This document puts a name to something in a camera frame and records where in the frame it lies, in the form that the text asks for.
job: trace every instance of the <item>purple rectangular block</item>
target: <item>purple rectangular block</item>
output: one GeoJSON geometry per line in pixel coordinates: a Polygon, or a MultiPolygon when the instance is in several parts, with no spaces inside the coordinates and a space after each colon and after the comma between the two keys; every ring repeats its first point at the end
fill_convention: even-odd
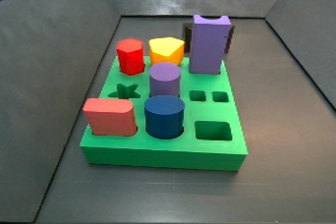
{"type": "Polygon", "coordinates": [[[227,16],[205,19],[193,16],[189,72],[218,74],[230,21],[227,16]]]}

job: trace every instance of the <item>pink block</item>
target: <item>pink block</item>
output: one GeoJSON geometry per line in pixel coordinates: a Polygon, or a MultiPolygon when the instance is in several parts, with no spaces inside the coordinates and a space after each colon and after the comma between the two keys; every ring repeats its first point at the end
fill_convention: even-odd
{"type": "Polygon", "coordinates": [[[131,136],[135,133],[133,104],[126,99],[89,98],[82,111],[93,135],[131,136]]]}

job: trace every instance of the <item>green foam base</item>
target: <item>green foam base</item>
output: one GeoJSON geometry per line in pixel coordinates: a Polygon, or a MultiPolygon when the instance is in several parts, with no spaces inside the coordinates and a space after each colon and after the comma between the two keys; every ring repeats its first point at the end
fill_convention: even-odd
{"type": "Polygon", "coordinates": [[[114,60],[99,97],[115,94],[117,84],[137,84],[134,92],[139,98],[129,99],[133,102],[137,132],[131,137],[93,136],[87,126],[79,147],[89,163],[238,170],[247,150],[223,64],[219,75],[190,74],[187,65],[189,59],[185,58],[179,65],[179,98],[185,102],[183,133],[171,140],[159,140],[145,131],[149,59],[145,57],[143,73],[135,76],[122,74],[118,60],[114,60]]]}

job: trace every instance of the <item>large square hole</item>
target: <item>large square hole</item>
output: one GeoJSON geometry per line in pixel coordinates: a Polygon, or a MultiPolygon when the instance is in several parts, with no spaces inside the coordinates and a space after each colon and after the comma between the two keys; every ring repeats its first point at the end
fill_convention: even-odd
{"type": "Polygon", "coordinates": [[[195,121],[197,140],[231,140],[229,124],[218,121],[195,121]]]}
{"type": "Polygon", "coordinates": [[[206,101],[205,92],[202,90],[190,90],[189,98],[190,98],[190,101],[205,102],[206,101]]]}
{"type": "Polygon", "coordinates": [[[226,92],[214,91],[211,93],[211,100],[213,102],[227,102],[226,92]]]}

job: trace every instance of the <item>red hexagonal prism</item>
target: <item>red hexagonal prism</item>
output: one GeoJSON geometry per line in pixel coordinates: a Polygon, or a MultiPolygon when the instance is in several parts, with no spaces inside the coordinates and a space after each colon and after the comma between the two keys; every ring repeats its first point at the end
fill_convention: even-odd
{"type": "Polygon", "coordinates": [[[123,39],[117,44],[117,54],[121,72],[129,76],[142,73],[142,42],[137,39],[123,39]]]}

